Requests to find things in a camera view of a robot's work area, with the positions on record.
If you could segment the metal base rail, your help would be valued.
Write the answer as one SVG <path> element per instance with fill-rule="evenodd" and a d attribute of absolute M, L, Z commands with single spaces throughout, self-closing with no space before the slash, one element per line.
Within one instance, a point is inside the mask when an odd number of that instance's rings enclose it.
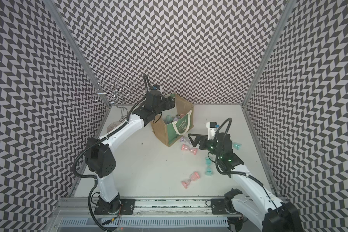
<path fill-rule="evenodd" d="M 174 217 L 174 216 L 212 216 L 238 217 L 239 212 L 230 214 L 221 197 L 122 197 L 116 210 L 110 210 L 97 197 L 89 203 L 87 197 L 63 198 L 55 213 L 63 212 L 69 216 L 88 216 L 93 212 L 97 217 L 127 215 L 131 217 Z"/>

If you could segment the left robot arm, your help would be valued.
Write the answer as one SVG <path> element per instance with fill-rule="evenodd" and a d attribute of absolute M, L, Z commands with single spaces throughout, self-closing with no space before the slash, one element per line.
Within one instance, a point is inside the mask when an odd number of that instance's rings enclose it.
<path fill-rule="evenodd" d="M 148 75 L 143 75 L 145 94 L 128 112 L 127 118 L 115 129 L 98 139 L 79 154 L 72 172 L 79 178 L 92 178 L 99 188 L 97 206 L 106 214 L 117 214 L 122 203 L 114 183 L 113 171 L 117 166 L 113 152 L 131 135 L 144 128 L 163 111 L 173 109 L 174 97 L 165 97 L 159 85 L 152 85 Z"/>

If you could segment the pink hourglass front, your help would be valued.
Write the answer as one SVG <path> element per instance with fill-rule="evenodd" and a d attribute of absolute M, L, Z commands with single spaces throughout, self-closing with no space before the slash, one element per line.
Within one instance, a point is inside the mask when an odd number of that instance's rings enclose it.
<path fill-rule="evenodd" d="M 187 189 L 188 186 L 193 182 L 199 180 L 201 177 L 198 172 L 192 173 L 188 179 L 181 181 L 182 186 Z"/>

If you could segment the green canvas Christmas bag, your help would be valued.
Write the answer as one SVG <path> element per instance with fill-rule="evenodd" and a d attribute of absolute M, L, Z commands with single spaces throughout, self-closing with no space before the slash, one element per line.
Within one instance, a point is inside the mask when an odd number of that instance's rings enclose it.
<path fill-rule="evenodd" d="M 162 112 L 150 123 L 156 138 L 167 147 L 173 145 L 194 127 L 194 105 L 175 93 L 169 96 L 175 97 L 175 107 Z M 170 124 L 164 122 L 168 115 L 176 116 L 181 114 L 184 114 L 184 117 L 178 121 Z"/>

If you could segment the purple hourglass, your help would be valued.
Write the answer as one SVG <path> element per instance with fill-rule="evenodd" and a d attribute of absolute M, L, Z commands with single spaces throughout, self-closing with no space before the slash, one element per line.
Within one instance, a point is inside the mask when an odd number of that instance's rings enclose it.
<path fill-rule="evenodd" d="M 181 143 L 183 143 L 183 144 L 191 145 L 190 139 L 189 139 L 188 137 L 186 137 L 186 136 L 182 136 L 182 137 L 179 139 L 179 141 L 180 141 Z"/>

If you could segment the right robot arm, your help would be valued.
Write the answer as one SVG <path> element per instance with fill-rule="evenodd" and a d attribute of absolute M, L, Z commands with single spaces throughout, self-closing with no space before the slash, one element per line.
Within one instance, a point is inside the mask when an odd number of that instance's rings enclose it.
<path fill-rule="evenodd" d="M 231 189 L 224 195 L 225 210 L 241 213 L 262 232 L 302 232 L 303 226 L 296 206 L 284 202 L 251 174 L 246 164 L 234 153 L 229 134 L 232 118 L 221 125 L 207 124 L 208 134 L 188 134 L 194 147 L 207 150 L 215 156 L 217 172 L 234 180 L 239 188 Z"/>

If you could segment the pink glass bowl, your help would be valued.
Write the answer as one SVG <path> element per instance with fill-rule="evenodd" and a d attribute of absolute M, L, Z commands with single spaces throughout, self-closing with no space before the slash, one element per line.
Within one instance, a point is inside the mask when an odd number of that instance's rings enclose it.
<path fill-rule="evenodd" d="M 117 126 L 119 126 L 121 124 L 121 122 L 119 121 L 115 121 L 115 122 L 112 122 L 111 124 L 109 124 L 106 128 L 106 132 L 109 133 L 111 131 L 113 131 Z"/>

